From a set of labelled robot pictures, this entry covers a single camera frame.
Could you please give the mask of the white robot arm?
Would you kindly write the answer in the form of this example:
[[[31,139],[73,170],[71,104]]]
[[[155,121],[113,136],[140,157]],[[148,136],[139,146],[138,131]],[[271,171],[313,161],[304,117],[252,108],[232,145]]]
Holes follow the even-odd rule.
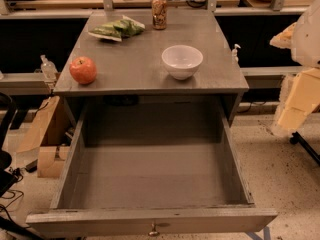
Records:
[[[270,44],[289,49],[303,70],[286,76],[272,132],[285,136],[295,132],[320,105],[320,0],[315,0],[299,19],[274,36]]]

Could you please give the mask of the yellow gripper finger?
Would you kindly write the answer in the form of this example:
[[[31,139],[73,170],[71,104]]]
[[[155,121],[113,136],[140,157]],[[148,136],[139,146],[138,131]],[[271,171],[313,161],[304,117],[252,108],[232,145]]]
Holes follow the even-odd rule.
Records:
[[[271,46],[280,48],[280,49],[290,49],[291,48],[291,38],[293,31],[295,29],[296,23],[292,23],[286,29],[284,29],[279,34],[272,37],[269,44]]]
[[[316,68],[303,70],[293,79],[277,125],[285,131],[295,131],[319,106],[320,70]]]

